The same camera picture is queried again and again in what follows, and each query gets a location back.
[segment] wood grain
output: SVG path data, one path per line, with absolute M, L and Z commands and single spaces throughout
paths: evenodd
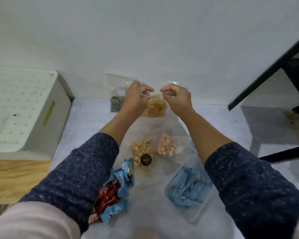
M 48 174 L 51 161 L 0 160 L 0 204 L 16 203 Z

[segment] orange snack in plastic bag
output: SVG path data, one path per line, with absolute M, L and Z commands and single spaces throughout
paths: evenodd
M 147 102 L 147 108 L 143 112 L 143 117 L 157 118 L 164 117 L 166 114 L 167 104 L 163 98 L 152 96 Z

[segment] person's left hand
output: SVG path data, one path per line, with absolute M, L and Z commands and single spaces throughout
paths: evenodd
M 150 92 L 153 91 L 154 89 L 152 87 L 139 81 L 134 81 L 125 92 L 125 98 L 120 112 L 127 112 L 137 119 L 147 107 Z

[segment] container of blue candy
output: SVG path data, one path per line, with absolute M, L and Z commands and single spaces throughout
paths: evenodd
M 195 223 L 214 188 L 200 158 L 193 155 L 175 172 L 164 193 L 187 222 Z

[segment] white storage basket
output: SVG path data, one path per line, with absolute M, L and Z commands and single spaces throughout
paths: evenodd
M 0 159 L 49 160 L 71 102 L 58 73 L 0 67 Z

